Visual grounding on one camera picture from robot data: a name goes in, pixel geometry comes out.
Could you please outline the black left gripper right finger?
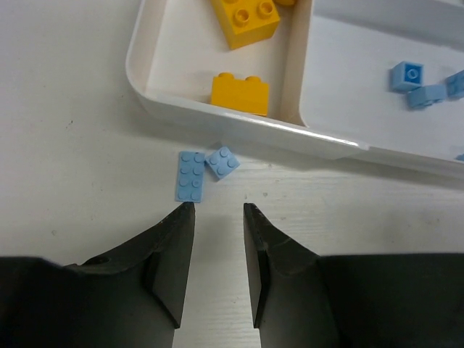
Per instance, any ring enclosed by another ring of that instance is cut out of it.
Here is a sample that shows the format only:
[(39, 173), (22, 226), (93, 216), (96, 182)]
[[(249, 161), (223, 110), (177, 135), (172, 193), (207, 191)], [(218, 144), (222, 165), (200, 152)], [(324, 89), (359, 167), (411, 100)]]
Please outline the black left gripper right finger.
[(262, 347), (461, 347), (461, 253), (320, 256), (244, 205)]

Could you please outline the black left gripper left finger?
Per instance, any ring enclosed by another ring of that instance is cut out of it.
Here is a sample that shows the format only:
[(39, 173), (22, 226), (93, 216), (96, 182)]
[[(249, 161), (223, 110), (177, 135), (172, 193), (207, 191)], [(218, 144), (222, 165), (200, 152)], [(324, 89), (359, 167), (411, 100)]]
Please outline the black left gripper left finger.
[(181, 325), (195, 207), (81, 265), (1, 259), (3, 347), (171, 347)]

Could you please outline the light blue lego plate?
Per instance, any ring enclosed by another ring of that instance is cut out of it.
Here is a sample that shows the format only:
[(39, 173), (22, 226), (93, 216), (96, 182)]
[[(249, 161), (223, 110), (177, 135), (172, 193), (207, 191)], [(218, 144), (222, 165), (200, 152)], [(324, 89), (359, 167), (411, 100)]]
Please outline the light blue lego plate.
[(178, 176), (175, 190), (177, 202), (200, 203), (203, 196), (205, 154), (182, 151), (179, 153)]

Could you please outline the yellow lego brick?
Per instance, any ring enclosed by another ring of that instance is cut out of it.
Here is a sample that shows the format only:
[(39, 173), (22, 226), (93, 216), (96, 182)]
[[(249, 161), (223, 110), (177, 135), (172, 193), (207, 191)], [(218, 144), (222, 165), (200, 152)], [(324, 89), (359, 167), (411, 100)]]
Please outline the yellow lego brick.
[(280, 23), (273, 1), (212, 0), (210, 3), (230, 50), (271, 38)]
[(238, 79), (230, 72), (222, 72), (212, 79), (210, 104), (268, 116), (270, 85), (257, 76)]
[(298, 0), (275, 0), (275, 2), (284, 7), (292, 7), (298, 2)]

